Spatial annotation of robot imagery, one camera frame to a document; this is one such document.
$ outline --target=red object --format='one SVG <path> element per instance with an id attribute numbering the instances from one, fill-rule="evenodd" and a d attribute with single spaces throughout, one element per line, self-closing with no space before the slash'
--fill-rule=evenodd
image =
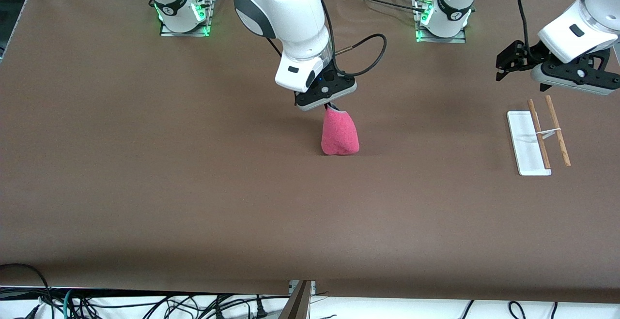
<path id="1" fill-rule="evenodd" d="M 321 149 L 326 155 L 352 155 L 359 151 L 357 129 L 351 116 L 335 107 L 325 108 Z"/>

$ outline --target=metal mounting plate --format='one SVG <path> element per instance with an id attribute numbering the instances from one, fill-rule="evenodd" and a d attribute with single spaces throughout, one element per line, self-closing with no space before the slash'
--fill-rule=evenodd
<path id="1" fill-rule="evenodd" d="M 422 8 L 427 10 L 427 4 L 420 4 L 416 0 L 411 0 L 414 8 Z M 465 30 L 461 29 L 454 37 L 443 38 L 437 37 L 430 33 L 428 28 L 420 24 L 423 13 L 414 11 L 414 21 L 416 22 L 416 42 L 432 42 L 432 43 L 465 43 Z"/>
<path id="2" fill-rule="evenodd" d="M 211 23 L 213 22 L 213 8 L 215 0 L 204 0 L 206 7 L 204 8 L 204 19 L 194 30 L 188 32 L 173 32 L 169 30 L 163 23 L 159 29 L 159 36 L 164 37 L 209 37 L 211 35 Z"/>

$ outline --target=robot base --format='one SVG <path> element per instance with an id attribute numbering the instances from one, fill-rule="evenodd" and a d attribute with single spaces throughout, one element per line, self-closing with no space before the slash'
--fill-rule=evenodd
<path id="1" fill-rule="evenodd" d="M 211 23 L 213 21 L 213 7 L 215 0 L 204 0 L 204 8 L 198 10 L 200 15 L 204 16 L 204 21 L 199 23 L 193 30 L 188 32 L 173 32 L 169 30 L 164 23 L 159 28 L 159 36 L 164 37 L 209 37 L 211 34 Z"/>
<path id="2" fill-rule="evenodd" d="M 432 5 L 430 5 L 426 0 L 422 2 L 417 0 L 411 0 L 411 4 L 414 8 L 422 8 L 427 12 L 433 10 Z M 421 24 L 423 17 L 428 15 L 427 12 L 419 13 L 414 12 L 414 21 L 416 22 L 416 42 L 432 42 L 432 43 L 465 43 L 465 30 L 461 29 L 458 34 L 454 37 L 443 38 L 437 37 L 432 34 L 428 28 L 425 28 L 424 25 Z"/>

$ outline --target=black button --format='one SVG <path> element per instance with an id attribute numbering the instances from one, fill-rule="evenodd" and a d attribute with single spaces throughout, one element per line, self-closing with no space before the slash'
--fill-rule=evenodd
<path id="1" fill-rule="evenodd" d="M 577 37 L 581 37 L 583 36 L 585 33 L 583 33 L 583 31 L 579 28 L 579 26 L 577 26 L 576 24 L 572 24 L 571 27 L 569 27 L 571 29 L 571 31 L 573 31 L 573 33 L 575 34 L 575 36 Z"/>
<path id="2" fill-rule="evenodd" d="M 312 84 L 312 81 L 314 81 L 314 71 L 310 71 L 310 74 L 308 75 L 308 79 L 306 79 L 306 87 L 310 87 L 310 84 Z"/>
<path id="3" fill-rule="evenodd" d="M 323 78 L 325 78 L 325 81 L 328 81 L 328 82 L 333 81 L 335 79 L 334 72 L 332 71 L 325 72 L 325 74 L 323 74 Z"/>

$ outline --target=power cord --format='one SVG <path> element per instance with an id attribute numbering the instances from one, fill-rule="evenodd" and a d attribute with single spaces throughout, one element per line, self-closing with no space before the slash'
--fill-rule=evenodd
<path id="1" fill-rule="evenodd" d="M 361 41 L 359 41 L 358 43 L 345 48 L 345 50 L 349 51 L 349 50 L 353 50 L 354 48 L 357 48 L 358 46 L 360 46 L 361 44 L 365 43 L 366 41 L 369 41 L 372 38 L 375 37 L 380 37 L 381 39 L 383 39 L 383 47 L 381 48 L 381 52 L 379 52 L 379 56 L 377 56 L 377 58 L 374 60 L 373 63 L 370 64 L 370 66 L 366 67 L 365 69 L 359 71 L 359 72 L 355 72 L 354 74 L 348 74 L 344 71 L 342 71 L 341 69 L 338 68 L 338 64 L 336 63 L 336 48 L 335 48 L 335 43 L 334 43 L 334 29 L 332 28 L 332 19 L 329 17 L 329 12 L 327 10 L 327 6 L 325 5 L 325 1 L 321 0 L 321 5 L 323 6 L 323 11 L 325 12 L 325 17 L 327 19 L 327 25 L 329 26 L 329 38 L 331 40 L 331 44 L 332 44 L 332 60 L 334 61 L 334 68 L 336 70 L 336 72 L 338 72 L 339 74 L 343 75 L 343 76 L 351 76 L 351 77 L 355 77 L 355 76 L 360 76 L 365 74 L 366 72 L 372 70 L 372 68 L 374 68 L 379 61 L 381 60 L 381 58 L 383 58 L 383 54 L 386 51 L 386 48 L 388 47 L 388 39 L 385 37 L 385 35 L 380 34 L 380 33 L 376 33 L 376 34 L 372 34 L 368 37 L 366 37 L 365 39 L 362 39 Z"/>
<path id="2" fill-rule="evenodd" d="M 519 308 L 519 311 L 521 312 L 521 317 L 520 318 L 514 314 L 514 311 L 512 310 L 512 306 L 513 305 L 516 305 Z M 556 310 L 558 310 L 558 303 L 554 302 L 553 303 L 553 308 L 551 310 L 550 319 L 555 319 L 555 317 L 556 317 Z M 523 310 L 523 307 L 521 306 L 521 304 L 519 302 L 517 302 L 517 301 L 510 301 L 508 303 L 508 311 L 510 312 L 510 315 L 514 319 L 526 319 L 525 318 L 525 311 Z"/>
<path id="3" fill-rule="evenodd" d="M 465 312 L 463 312 L 463 316 L 461 317 L 461 319 L 465 319 L 467 318 L 467 314 L 469 313 L 469 310 L 472 306 L 472 304 L 474 304 L 474 300 L 470 300 L 469 303 L 467 304 L 467 306 L 465 307 Z"/>
<path id="4" fill-rule="evenodd" d="M 516 4 L 519 6 L 519 14 L 521 15 L 521 22 L 523 23 L 523 43 L 525 45 L 525 50 L 527 51 L 527 58 L 532 59 L 534 62 L 542 62 L 539 59 L 536 59 L 532 56 L 531 50 L 529 50 L 529 36 L 527 34 L 527 19 L 525 19 L 525 12 L 523 12 L 523 3 L 521 0 L 516 0 Z"/>
<path id="5" fill-rule="evenodd" d="M 265 308 L 263 308 L 263 302 L 261 301 L 261 296 L 256 295 L 256 319 L 263 319 L 267 316 L 267 312 Z"/>
<path id="6" fill-rule="evenodd" d="M 25 264 L 25 263 L 5 263 L 5 264 L 0 264 L 0 270 L 3 270 L 5 268 L 27 268 L 28 270 L 33 271 L 34 273 L 37 273 L 39 279 L 41 279 L 41 281 L 43 282 L 44 288 L 45 288 L 45 292 L 47 293 L 47 297 L 49 299 L 50 302 L 53 301 L 53 297 L 51 296 L 51 292 L 49 291 L 49 285 L 47 284 L 47 280 L 45 279 L 45 277 L 43 276 L 43 274 L 34 266 L 30 266 L 29 264 Z M 56 317 L 55 315 L 55 310 L 54 308 L 51 309 L 51 319 L 54 319 Z"/>
<path id="7" fill-rule="evenodd" d="M 282 53 L 279 51 L 279 49 L 275 46 L 275 43 L 273 43 L 273 41 L 269 38 L 269 37 L 265 37 L 269 43 L 272 45 L 272 47 L 275 49 L 275 52 L 278 53 L 279 57 L 282 57 Z"/>
<path id="8" fill-rule="evenodd" d="M 394 6 L 394 7 L 397 7 L 397 8 L 405 8 L 405 9 L 408 9 L 408 10 L 412 10 L 414 12 L 420 12 L 420 13 L 424 12 L 424 10 L 421 9 L 421 8 L 414 8 L 412 6 L 403 6 L 402 4 L 390 3 L 390 2 L 385 2 L 385 1 L 381 1 L 381 0 L 368 0 L 368 1 L 376 2 L 376 3 L 381 3 L 381 4 L 386 4 L 388 6 Z"/>
<path id="9" fill-rule="evenodd" d="M 40 307 L 40 306 L 41 306 L 41 305 L 37 305 L 35 308 L 33 308 L 33 309 L 32 309 L 32 310 L 28 313 L 28 315 L 26 315 L 26 316 L 24 317 L 24 319 L 35 319 L 35 317 L 37 316 L 37 311 L 38 311 L 38 309 L 39 309 L 39 307 Z"/>

